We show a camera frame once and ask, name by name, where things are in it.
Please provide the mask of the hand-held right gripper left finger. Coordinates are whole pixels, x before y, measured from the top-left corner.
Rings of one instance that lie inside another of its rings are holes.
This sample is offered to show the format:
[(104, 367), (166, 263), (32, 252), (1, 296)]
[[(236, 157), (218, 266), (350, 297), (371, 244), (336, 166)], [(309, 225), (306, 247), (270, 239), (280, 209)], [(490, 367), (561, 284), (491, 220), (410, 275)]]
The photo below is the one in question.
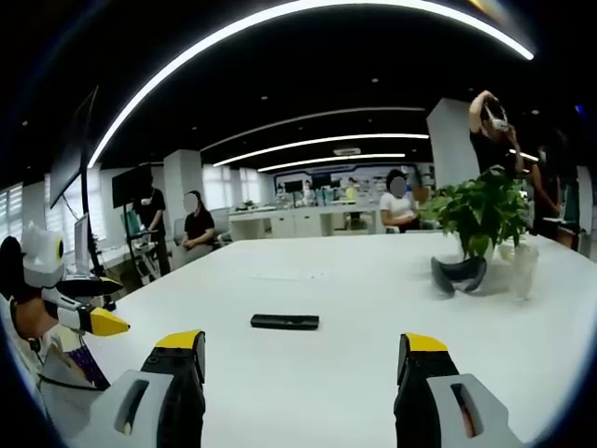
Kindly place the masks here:
[(200, 447), (205, 333), (170, 334), (139, 371), (128, 370), (90, 406), (83, 447)]

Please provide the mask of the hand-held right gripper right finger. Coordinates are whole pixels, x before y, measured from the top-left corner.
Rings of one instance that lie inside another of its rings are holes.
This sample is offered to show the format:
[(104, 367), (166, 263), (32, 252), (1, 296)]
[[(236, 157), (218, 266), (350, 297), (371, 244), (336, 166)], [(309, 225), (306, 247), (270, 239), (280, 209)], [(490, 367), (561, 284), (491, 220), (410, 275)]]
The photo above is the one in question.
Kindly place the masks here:
[(398, 447), (522, 446), (507, 407), (429, 336), (400, 336), (394, 415)]

